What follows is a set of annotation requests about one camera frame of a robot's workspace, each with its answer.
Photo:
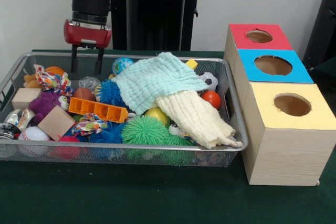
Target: brown plush toy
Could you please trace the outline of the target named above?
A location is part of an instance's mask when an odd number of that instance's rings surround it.
[[[29,75],[26,71],[25,71],[26,75],[23,76],[23,79],[25,80],[25,83],[23,83],[23,87],[27,88],[27,89],[41,89],[42,85],[38,84],[35,74]]]

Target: metal mesh tray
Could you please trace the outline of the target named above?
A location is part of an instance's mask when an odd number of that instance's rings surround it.
[[[105,80],[111,73],[111,66],[115,59],[124,57],[121,55],[105,55],[100,80]],[[128,56],[134,61],[146,59],[146,56]],[[91,54],[78,55],[78,72],[70,73],[71,54],[32,52],[22,55],[12,66],[8,75],[0,84],[0,92],[3,103],[0,108],[0,122],[4,122],[7,115],[13,110],[12,99],[15,92],[23,87],[24,71],[35,71],[33,65],[39,64],[45,67],[59,66],[69,73],[74,88],[78,80],[85,76],[94,75],[96,56]],[[180,58],[187,62],[189,58]],[[177,166],[218,166],[228,167],[239,151],[246,148],[248,138],[238,104],[237,93],[228,64],[221,59],[197,58],[198,67],[196,73],[211,72],[218,78],[218,94],[222,98],[222,106],[219,110],[221,117],[235,130],[235,138],[243,143],[241,148],[219,146],[207,150],[199,146],[158,146],[158,145],[127,145],[127,144],[102,144],[102,143],[70,143],[70,142],[42,142],[20,141],[0,138],[0,154],[12,151],[12,155],[2,157],[6,161],[33,161],[33,162],[68,162],[68,163],[109,163],[109,164],[148,164],[148,165],[177,165]],[[40,157],[30,158],[23,155],[18,148],[20,145],[47,146],[48,151]],[[64,154],[72,151],[71,147],[80,148],[80,155],[76,159],[64,160],[51,157],[51,153],[57,148]]]

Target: soccer ball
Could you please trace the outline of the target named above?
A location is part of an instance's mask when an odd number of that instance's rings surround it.
[[[126,67],[134,64],[134,61],[129,58],[118,58],[112,65],[112,72],[116,76],[121,73]]]
[[[216,91],[218,86],[218,80],[214,75],[210,72],[204,72],[199,75],[199,78],[203,80],[206,84],[209,85],[207,88],[208,91]]]

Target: orange ball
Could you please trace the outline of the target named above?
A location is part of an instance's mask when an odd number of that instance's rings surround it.
[[[58,74],[60,76],[62,76],[65,73],[65,71],[63,69],[61,69],[59,67],[56,67],[56,66],[48,67],[48,68],[46,68],[46,71],[54,73],[54,74]]]
[[[206,91],[201,95],[202,99],[209,102],[213,107],[219,110],[221,107],[221,98],[215,91]]]
[[[86,88],[78,88],[72,95],[75,98],[80,98],[89,101],[96,101],[96,97],[89,89]]]

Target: red robot arm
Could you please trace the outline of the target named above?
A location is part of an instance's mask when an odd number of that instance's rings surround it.
[[[72,44],[71,72],[78,68],[77,48],[97,48],[98,60],[95,74],[100,74],[104,49],[108,46],[112,31],[106,25],[110,0],[72,0],[72,19],[64,24],[64,38]]]

